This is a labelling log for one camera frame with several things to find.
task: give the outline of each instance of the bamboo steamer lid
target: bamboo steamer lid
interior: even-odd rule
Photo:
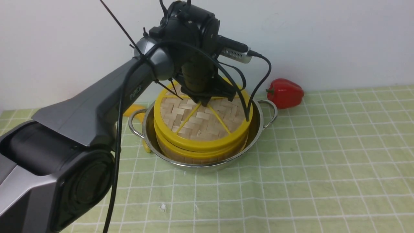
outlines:
[[[182,100],[163,90],[154,104],[154,126],[164,154],[201,163],[224,159],[244,148],[250,121],[238,96],[232,102],[213,97],[204,107],[183,94],[177,82],[174,85]],[[247,104],[249,96],[246,91],[242,94]]]

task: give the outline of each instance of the yellow object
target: yellow object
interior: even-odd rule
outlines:
[[[132,115],[132,113],[134,113],[135,111],[141,110],[141,109],[145,109],[145,107],[141,106],[141,105],[133,104],[133,105],[131,105],[131,107],[129,107],[125,111],[124,117],[130,117]],[[144,121],[144,117],[145,117],[145,113],[140,113],[140,114],[135,115],[134,118],[138,119],[142,124],[142,122]],[[151,153],[151,149],[148,147],[145,140],[142,140],[142,145],[144,146],[144,149],[147,153]]]
[[[180,85],[174,83],[176,90]],[[250,121],[238,96],[233,102],[212,98],[206,107],[194,103],[179,92],[184,100],[163,90],[154,104],[154,128],[160,148],[167,156],[185,157],[185,162],[214,162],[244,149]],[[249,96],[242,91],[246,105]],[[249,112],[253,117],[253,108]]]

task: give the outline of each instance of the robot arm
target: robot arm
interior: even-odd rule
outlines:
[[[250,48],[219,36],[219,24],[211,12],[190,7],[189,2],[173,2],[161,25],[136,43],[134,58],[1,136],[0,229],[60,232],[98,204],[116,170],[111,152],[119,140],[115,128],[119,113],[151,82],[172,77],[183,93],[202,104],[213,96],[232,100],[240,90],[223,81],[214,59],[200,52],[248,63]],[[145,61],[138,49],[150,53]]]

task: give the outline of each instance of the small white debris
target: small white debris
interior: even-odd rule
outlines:
[[[162,212],[165,212],[165,211],[167,210],[167,206],[166,206],[165,204],[162,204],[162,205],[159,207],[159,210],[161,210]]]

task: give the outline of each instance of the green checkered tablecloth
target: green checkered tablecloth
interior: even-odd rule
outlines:
[[[0,133],[34,112],[4,112]],[[413,120],[414,86],[307,93],[238,163],[209,174],[146,153],[124,124],[110,232],[413,232]],[[108,202],[64,232],[101,232]]]

